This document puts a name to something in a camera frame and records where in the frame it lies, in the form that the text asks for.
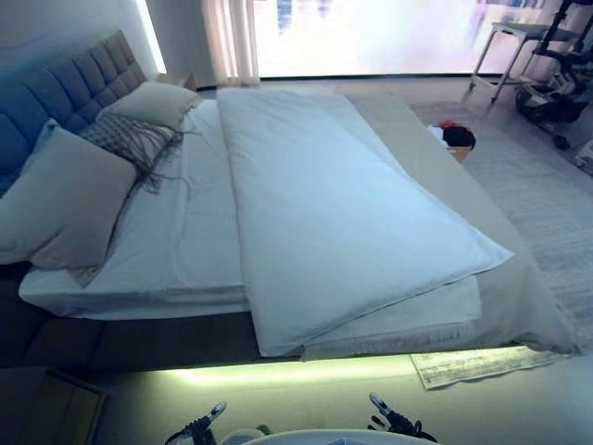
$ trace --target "white wall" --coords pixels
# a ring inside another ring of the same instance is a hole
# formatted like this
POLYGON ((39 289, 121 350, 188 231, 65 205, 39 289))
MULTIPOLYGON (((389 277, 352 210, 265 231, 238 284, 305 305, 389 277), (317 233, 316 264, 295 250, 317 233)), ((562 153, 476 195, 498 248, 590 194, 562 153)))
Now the white wall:
POLYGON ((0 0, 0 78, 82 50, 118 28, 140 67, 155 71, 134 0, 0 0))
POLYGON ((200 0, 146 0, 167 72, 215 85, 200 0))

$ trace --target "curtain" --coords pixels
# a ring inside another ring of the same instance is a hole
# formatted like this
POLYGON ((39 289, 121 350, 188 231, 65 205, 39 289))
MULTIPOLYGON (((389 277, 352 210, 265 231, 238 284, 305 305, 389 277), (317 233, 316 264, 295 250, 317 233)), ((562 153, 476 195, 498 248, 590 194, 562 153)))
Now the curtain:
POLYGON ((253 0, 202 0, 218 85, 259 83, 253 0))

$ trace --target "wooden nightstand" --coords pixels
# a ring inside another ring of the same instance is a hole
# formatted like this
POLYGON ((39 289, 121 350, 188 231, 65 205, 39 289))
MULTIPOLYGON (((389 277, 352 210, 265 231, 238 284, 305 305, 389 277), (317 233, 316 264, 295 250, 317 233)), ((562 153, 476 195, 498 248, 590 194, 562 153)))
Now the wooden nightstand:
POLYGON ((155 81, 181 86, 192 91, 195 91, 197 88, 196 81, 194 80, 194 74, 191 72, 186 72, 185 74, 172 74, 169 72, 166 74, 161 73, 155 78, 155 81))
POLYGON ((0 369, 0 443, 90 444, 104 398, 48 367, 0 369))

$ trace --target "upholstered headboard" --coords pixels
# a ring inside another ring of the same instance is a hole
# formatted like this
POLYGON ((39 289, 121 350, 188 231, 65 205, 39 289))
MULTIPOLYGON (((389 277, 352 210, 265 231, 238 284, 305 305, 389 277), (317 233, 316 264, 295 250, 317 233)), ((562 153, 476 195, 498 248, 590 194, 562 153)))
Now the upholstered headboard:
POLYGON ((88 51, 0 86, 0 192, 18 178, 49 118, 78 132, 145 80, 119 31, 88 51))

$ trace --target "duvet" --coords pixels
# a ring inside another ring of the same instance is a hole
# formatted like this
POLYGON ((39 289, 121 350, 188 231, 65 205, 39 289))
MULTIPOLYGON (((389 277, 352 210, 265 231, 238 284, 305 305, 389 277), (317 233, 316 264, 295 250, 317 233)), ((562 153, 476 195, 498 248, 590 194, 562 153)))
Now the duvet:
POLYGON ((512 256, 310 99, 225 89, 218 103, 262 355, 512 256))

